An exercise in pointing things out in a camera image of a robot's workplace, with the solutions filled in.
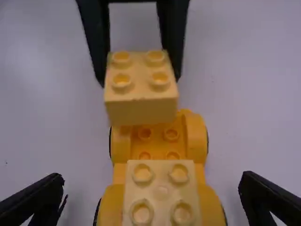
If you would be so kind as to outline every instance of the lego stud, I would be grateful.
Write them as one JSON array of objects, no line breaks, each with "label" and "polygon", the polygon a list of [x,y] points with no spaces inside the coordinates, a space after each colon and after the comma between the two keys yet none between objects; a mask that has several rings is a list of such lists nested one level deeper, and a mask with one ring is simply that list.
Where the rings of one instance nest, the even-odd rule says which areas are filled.
[{"label": "lego stud", "polygon": [[163,132],[163,138],[166,141],[174,142],[179,139],[179,132],[173,128],[165,129]]},{"label": "lego stud", "polygon": [[112,88],[120,94],[129,92],[133,86],[132,79],[128,74],[118,73],[113,77]]},{"label": "lego stud", "polygon": [[189,181],[188,170],[183,164],[175,164],[168,173],[172,183],[176,185],[184,185]]},{"label": "lego stud", "polygon": [[149,160],[151,159],[151,154],[148,152],[141,152],[138,156],[138,159],[140,160]]},{"label": "lego stud", "polygon": [[130,207],[130,218],[135,226],[151,225],[154,208],[147,199],[138,200]]},{"label": "lego stud", "polygon": [[165,91],[170,86],[170,79],[165,72],[155,72],[151,75],[150,86],[154,91]]},{"label": "lego stud", "polygon": [[147,65],[153,67],[162,66],[166,61],[165,54],[161,50],[148,51],[145,58]]},{"label": "lego stud", "polygon": [[131,63],[131,56],[126,51],[115,52],[112,55],[112,64],[117,68],[127,68]]},{"label": "lego stud", "polygon": [[154,177],[154,172],[144,163],[138,164],[132,174],[133,181],[140,186],[148,185]]},{"label": "lego stud", "polygon": [[177,152],[168,152],[166,155],[167,160],[178,160],[180,155]]},{"label": "lego stud", "polygon": [[152,130],[150,128],[139,128],[138,137],[142,141],[148,142],[151,140]]},{"label": "lego stud", "polygon": [[171,220],[173,225],[177,226],[190,226],[194,221],[192,207],[179,200],[171,207]]}]

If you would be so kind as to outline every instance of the white table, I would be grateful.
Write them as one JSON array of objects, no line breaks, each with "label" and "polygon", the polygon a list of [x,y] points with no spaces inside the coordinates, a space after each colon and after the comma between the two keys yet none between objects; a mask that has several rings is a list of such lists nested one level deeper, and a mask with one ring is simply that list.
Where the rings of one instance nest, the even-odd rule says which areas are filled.
[{"label": "white table", "polygon": [[[112,50],[159,48],[154,4],[111,5]],[[301,196],[301,3],[192,0],[180,107],[204,116],[206,178],[230,226],[253,170]],[[60,226],[89,226],[111,182],[109,123],[74,0],[0,3],[0,200],[52,172]]]}]

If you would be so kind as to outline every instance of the yellow plastic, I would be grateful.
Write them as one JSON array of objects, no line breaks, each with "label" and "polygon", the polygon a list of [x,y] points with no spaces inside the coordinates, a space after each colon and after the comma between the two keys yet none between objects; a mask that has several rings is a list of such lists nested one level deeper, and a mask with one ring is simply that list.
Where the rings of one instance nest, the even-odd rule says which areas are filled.
[{"label": "yellow plastic", "polygon": [[112,126],[171,122],[178,89],[165,51],[108,55],[104,102]]},{"label": "yellow plastic", "polygon": [[[117,163],[114,165],[113,185],[107,187],[101,201],[98,211],[97,226],[123,226],[123,203],[126,200],[125,183],[127,164]],[[222,205],[214,190],[205,184],[205,172],[203,164],[195,164],[195,177],[198,189],[198,195],[195,199],[199,200],[201,223],[198,226],[226,226]],[[166,197],[166,189],[154,189],[154,196],[160,198]],[[136,201],[142,201],[140,196],[135,196]]]},{"label": "yellow plastic", "polygon": [[123,226],[201,225],[192,160],[129,160]]},{"label": "yellow plastic", "polygon": [[171,123],[114,127],[111,132],[113,164],[134,160],[191,159],[205,164],[207,131],[203,118],[180,110]]}]

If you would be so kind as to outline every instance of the black tire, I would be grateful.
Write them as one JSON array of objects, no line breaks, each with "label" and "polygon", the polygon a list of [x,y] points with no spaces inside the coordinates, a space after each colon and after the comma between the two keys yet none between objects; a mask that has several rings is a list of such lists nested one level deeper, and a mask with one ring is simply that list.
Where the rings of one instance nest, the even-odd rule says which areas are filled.
[{"label": "black tire", "polygon": [[96,224],[97,224],[97,215],[98,215],[98,210],[99,210],[100,202],[101,201],[102,201],[102,199],[100,198],[100,200],[99,200],[99,202],[97,204],[97,207],[96,207],[95,214],[94,214],[93,226],[96,226]]},{"label": "black tire", "polygon": [[109,133],[109,155],[110,155],[110,159],[112,159],[112,157],[111,157],[111,133],[112,133],[112,127],[110,127],[110,133]]},{"label": "black tire", "polygon": [[208,135],[208,130],[206,127],[206,134],[207,134],[207,155],[209,154],[209,135]]},{"label": "black tire", "polygon": [[225,209],[224,209],[223,206],[222,206],[222,211],[224,213],[224,217],[225,217],[225,221],[226,221],[226,226],[228,226],[228,220],[227,220],[227,216],[226,216]]}]

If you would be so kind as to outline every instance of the yellow lego duplo brick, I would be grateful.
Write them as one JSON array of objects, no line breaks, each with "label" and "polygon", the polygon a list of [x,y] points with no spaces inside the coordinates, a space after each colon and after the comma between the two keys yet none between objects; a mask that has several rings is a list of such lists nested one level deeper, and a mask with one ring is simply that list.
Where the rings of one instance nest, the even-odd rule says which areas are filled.
[{"label": "yellow lego duplo brick", "polygon": [[171,122],[178,96],[165,51],[108,55],[104,102],[112,126]]},{"label": "yellow lego duplo brick", "polygon": [[203,118],[180,110],[171,123],[114,127],[111,131],[113,163],[134,160],[191,159],[206,162],[207,132]]},{"label": "yellow lego duplo brick", "polygon": [[201,225],[192,160],[129,160],[123,226]]},{"label": "yellow lego duplo brick", "polygon": [[[164,188],[158,189],[156,196],[163,197],[164,201],[166,194],[165,191],[166,190]],[[97,214],[97,226],[122,225],[124,192],[124,185],[111,185],[107,187],[102,197],[100,208]],[[200,202],[200,211],[202,214],[200,225],[226,226],[226,219],[222,210],[222,204],[218,196],[215,194],[214,190],[204,184],[198,185],[198,197],[196,197],[196,199],[198,198]],[[148,208],[150,210],[154,210],[155,212],[156,210],[153,208],[153,206],[150,205],[150,202],[146,201],[145,204],[145,201],[146,200],[142,199],[140,200],[140,202],[136,202],[136,204],[138,204],[138,207],[142,207],[140,208],[140,212],[144,211],[144,214],[148,214]]]}]

